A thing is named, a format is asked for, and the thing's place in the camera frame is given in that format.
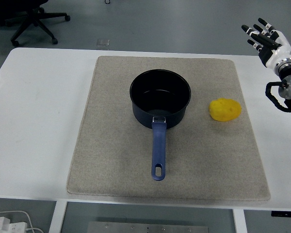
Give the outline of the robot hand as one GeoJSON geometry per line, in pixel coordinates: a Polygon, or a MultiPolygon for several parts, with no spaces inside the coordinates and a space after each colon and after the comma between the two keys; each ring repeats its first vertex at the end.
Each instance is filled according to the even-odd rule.
{"type": "Polygon", "coordinates": [[[242,25],[242,30],[250,37],[247,42],[256,49],[262,64],[274,69],[280,61],[291,58],[291,45],[272,24],[262,18],[258,22],[264,27],[257,24],[253,28],[242,25]]]}

